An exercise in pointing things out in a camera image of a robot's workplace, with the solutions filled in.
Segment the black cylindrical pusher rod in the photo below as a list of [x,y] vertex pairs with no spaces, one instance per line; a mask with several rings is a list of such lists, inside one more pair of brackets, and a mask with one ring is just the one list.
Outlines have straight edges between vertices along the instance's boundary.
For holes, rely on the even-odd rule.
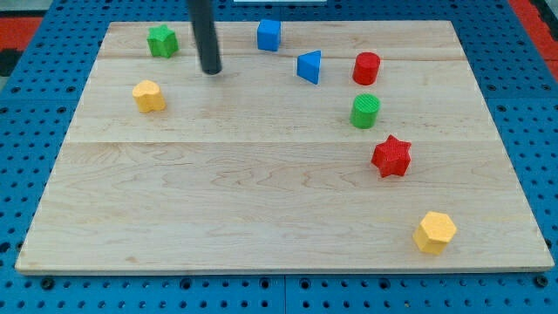
[[207,75],[221,72],[221,54],[210,0],[187,0],[188,14],[201,63]]

